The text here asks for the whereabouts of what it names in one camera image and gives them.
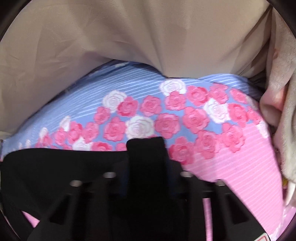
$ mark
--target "sticker with red border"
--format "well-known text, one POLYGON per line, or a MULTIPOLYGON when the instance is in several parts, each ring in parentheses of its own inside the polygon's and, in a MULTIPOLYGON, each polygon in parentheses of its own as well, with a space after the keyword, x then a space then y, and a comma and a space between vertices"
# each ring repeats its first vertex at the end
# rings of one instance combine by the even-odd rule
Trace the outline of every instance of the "sticker with red border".
POLYGON ((267 233, 262 234, 259 238, 257 238, 255 241, 270 241, 267 233))

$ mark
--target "floral fabric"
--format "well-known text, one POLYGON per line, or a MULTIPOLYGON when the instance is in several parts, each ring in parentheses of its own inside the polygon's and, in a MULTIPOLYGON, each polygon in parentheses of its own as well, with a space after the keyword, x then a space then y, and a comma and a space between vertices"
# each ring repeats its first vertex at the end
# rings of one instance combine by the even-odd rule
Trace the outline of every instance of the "floral fabric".
POLYGON ((2 156, 22 148, 124 151, 129 139, 162 136, 184 169, 225 179, 275 240, 284 213, 281 175, 260 96, 231 74, 165 78, 144 64, 112 61, 32 116, 5 140, 2 156))

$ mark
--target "silver bolt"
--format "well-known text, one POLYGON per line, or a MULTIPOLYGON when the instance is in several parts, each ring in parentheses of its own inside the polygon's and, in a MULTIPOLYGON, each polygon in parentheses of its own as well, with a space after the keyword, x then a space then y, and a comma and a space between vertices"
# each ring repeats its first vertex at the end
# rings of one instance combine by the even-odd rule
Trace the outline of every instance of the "silver bolt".
POLYGON ((180 172, 180 175, 181 177, 193 177, 193 174, 187 171, 180 172))
POLYGON ((79 180, 73 180, 70 182, 70 186, 72 187, 80 187, 82 185, 82 181, 79 180))
POLYGON ((103 174, 104 178, 115 178, 116 177, 116 173, 115 172, 105 172, 103 174))
POLYGON ((225 183, 223 182, 222 179, 218 179, 218 180, 216 181, 216 185, 217 185, 217 186, 225 186, 225 183))

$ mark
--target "beige fabric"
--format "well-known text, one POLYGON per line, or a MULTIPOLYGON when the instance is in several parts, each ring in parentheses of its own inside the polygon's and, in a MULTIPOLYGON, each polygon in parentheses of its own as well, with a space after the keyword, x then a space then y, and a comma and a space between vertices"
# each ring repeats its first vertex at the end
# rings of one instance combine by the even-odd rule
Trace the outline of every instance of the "beige fabric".
POLYGON ((0 43, 0 138, 111 59, 168 77, 251 77, 265 67, 270 13, 265 0, 33 0, 0 43))
POLYGON ((267 90, 260 100, 266 121, 277 127, 273 143, 284 176, 296 183, 296 39, 276 10, 266 72, 267 90))

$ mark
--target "blue striped fabric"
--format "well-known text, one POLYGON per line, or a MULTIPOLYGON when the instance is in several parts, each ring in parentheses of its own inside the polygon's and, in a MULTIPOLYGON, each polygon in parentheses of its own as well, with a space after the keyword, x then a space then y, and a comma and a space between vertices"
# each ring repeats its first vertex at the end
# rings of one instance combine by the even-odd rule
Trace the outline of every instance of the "blue striped fabric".
MULTIPOLYGON (((46 127, 49 133, 57 130, 60 121, 65 116, 71 116, 72 121, 86 123, 89 116, 96 113, 102 99, 112 90, 124 92, 135 100, 147 95, 161 94, 159 85, 166 78, 155 68, 134 62, 111 61, 93 73, 78 80, 65 93, 44 106, 29 118, 19 131, 4 141, 2 157, 14 150, 32 146, 37 142, 39 132, 46 127)), ((186 85, 198 83, 222 83, 241 90, 252 98, 259 100, 262 93, 252 87, 244 77, 232 74, 215 74, 200 79, 182 79, 186 85)))

